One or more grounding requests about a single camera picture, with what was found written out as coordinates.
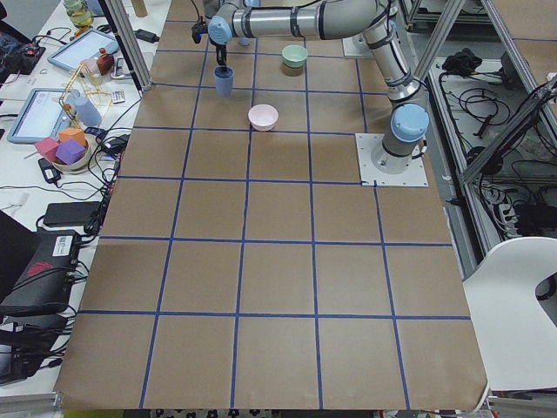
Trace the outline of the blue cup near arm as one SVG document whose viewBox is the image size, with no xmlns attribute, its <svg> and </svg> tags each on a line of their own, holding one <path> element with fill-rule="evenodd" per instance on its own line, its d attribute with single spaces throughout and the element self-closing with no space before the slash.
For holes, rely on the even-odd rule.
<svg viewBox="0 0 557 418">
<path fill-rule="evenodd" d="M 242 46 L 249 46 L 251 44 L 251 41 L 247 37 L 239 37 L 238 38 L 238 43 Z"/>
</svg>

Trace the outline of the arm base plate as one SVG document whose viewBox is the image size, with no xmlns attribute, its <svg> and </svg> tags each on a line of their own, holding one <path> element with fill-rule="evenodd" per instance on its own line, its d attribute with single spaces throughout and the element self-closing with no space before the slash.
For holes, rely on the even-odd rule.
<svg viewBox="0 0 557 418">
<path fill-rule="evenodd" d="M 356 133 L 360 184 L 364 186 L 428 187 L 423 158 L 416 145 L 406 157 L 383 147 L 383 134 Z"/>
<path fill-rule="evenodd" d="M 344 58 L 373 59 L 373 54 L 362 35 L 343 38 L 342 45 Z"/>
</svg>

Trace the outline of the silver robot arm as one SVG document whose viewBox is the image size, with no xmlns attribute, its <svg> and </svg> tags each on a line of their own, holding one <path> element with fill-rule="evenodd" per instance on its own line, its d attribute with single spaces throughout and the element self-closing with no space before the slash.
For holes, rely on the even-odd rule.
<svg viewBox="0 0 557 418">
<path fill-rule="evenodd" d="M 259 1 L 205 1 L 204 15 L 191 30 L 195 43 L 203 35 L 215 46 L 225 68 L 226 46 L 234 38 L 289 37 L 315 42 L 361 36 L 384 78 L 392 115 L 386 133 L 371 153 L 382 172 L 400 174 L 426 134 L 429 116 L 420 81 L 399 43 L 392 1 L 310 1 L 302 5 L 264 6 Z"/>
</svg>

